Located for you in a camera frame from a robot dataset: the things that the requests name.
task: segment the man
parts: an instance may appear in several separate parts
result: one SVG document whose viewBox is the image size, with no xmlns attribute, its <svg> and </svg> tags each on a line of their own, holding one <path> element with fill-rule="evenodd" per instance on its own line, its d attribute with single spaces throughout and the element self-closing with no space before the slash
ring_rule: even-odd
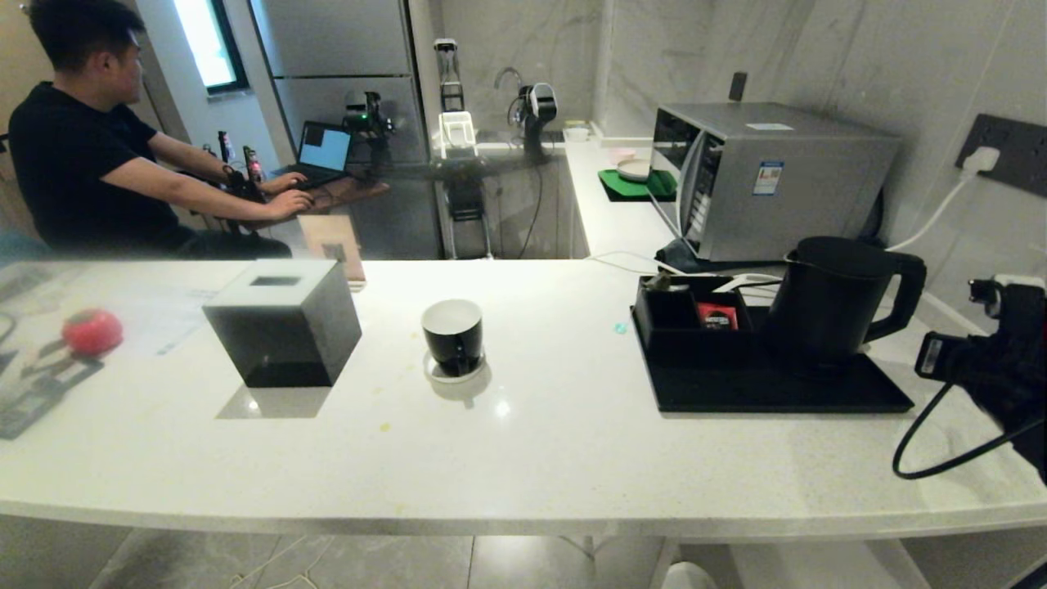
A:
<svg viewBox="0 0 1047 589">
<path fill-rule="evenodd" d="M 10 117 L 12 157 L 41 236 L 59 254 L 88 257 L 290 256 L 257 235 L 194 231 L 171 204 L 245 221 L 277 220 L 312 205 L 285 174 L 259 187 L 268 204 L 172 172 L 156 158 L 222 182 L 222 162 L 157 132 L 127 107 L 139 99 L 141 19 L 116 0 L 34 0 L 29 20 L 54 66 Z"/>
</svg>

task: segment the kettle handle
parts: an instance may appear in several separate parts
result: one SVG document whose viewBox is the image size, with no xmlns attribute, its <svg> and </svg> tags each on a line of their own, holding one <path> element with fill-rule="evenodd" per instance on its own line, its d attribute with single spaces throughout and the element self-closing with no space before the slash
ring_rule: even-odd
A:
<svg viewBox="0 0 1047 589">
<path fill-rule="evenodd" d="M 927 265 L 923 264 L 923 259 L 909 253 L 890 253 L 890 255 L 895 263 L 894 273 L 901 275 L 901 284 L 898 285 L 891 315 L 869 325 L 869 331 L 865 335 L 866 342 L 879 340 L 905 330 L 916 313 L 920 294 L 923 293 L 923 282 L 927 280 Z"/>
</svg>

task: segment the microwave oven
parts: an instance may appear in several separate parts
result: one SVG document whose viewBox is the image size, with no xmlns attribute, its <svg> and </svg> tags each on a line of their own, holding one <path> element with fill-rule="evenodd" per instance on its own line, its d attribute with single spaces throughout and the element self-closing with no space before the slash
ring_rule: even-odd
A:
<svg viewBox="0 0 1047 589">
<path fill-rule="evenodd" d="M 856 237 L 900 138 L 774 103 L 658 110 L 662 218 L 700 260 L 780 259 L 805 236 Z"/>
</svg>

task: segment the wall socket panel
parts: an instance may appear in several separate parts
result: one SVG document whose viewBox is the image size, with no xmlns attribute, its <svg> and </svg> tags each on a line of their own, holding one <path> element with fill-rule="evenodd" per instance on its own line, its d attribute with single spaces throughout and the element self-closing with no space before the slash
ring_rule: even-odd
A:
<svg viewBox="0 0 1047 589">
<path fill-rule="evenodd" d="M 1047 127 L 979 114 L 956 166 L 963 167 L 963 160 L 982 145 L 1000 150 L 1000 160 L 979 176 L 1047 197 Z"/>
</svg>

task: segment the laptop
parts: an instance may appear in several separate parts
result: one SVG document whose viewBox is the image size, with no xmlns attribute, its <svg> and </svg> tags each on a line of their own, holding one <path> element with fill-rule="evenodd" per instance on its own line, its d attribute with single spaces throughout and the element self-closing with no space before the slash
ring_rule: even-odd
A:
<svg viewBox="0 0 1047 589">
<path fill-rule="evenodd" d="M 298 142 L 298 161 L 281 167 L 273 176 L 299 172 L 306 181 L 295 186 L 298 189 L 314 188 L 318 185 L 346 177 L 346 162 L 352 135 L 338 124 L 328 124 L 307 120 L 302 127 Z"/>
</svg>

